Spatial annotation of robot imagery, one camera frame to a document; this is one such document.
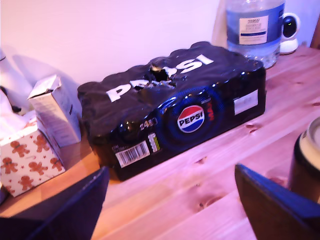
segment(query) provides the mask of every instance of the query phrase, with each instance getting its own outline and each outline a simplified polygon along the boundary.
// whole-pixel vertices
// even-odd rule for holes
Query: black plastic wrap
[[[85,83],[78,98],[92,149],[125,180],[263,114],[265,81],[262,62],[197,42]]]

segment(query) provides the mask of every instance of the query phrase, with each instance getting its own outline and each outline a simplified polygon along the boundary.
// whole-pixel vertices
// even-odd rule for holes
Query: wooden table
[[[294,142],[320,116],[320,51],[300,47],[267,70],[266,111],[125,182],[111,180],[93,240],[251,240],[236,163],[286,185]],[[88,143],[62,149],[66,173],[8,199],[12,216],[99,168]]]

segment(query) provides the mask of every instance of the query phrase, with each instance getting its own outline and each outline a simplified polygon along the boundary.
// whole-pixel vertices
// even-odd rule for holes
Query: soda can
[[[320,117],[295,142],[288,188],[320,203]]]

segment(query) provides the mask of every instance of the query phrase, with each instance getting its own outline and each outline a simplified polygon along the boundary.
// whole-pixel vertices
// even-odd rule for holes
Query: pepsi logo
[[[177,123],[182,132],[189,134],[198,130],[204,121],[204,109],[198,105],[192,105],[183,109]]]

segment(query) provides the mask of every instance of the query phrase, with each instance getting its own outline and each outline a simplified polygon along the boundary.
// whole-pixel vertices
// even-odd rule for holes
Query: white camera
[[[283,15],[280,54],[291,54],[298,48],[299,44],[296,35],[300,25],[300,18],[296,14],[287,12]]]

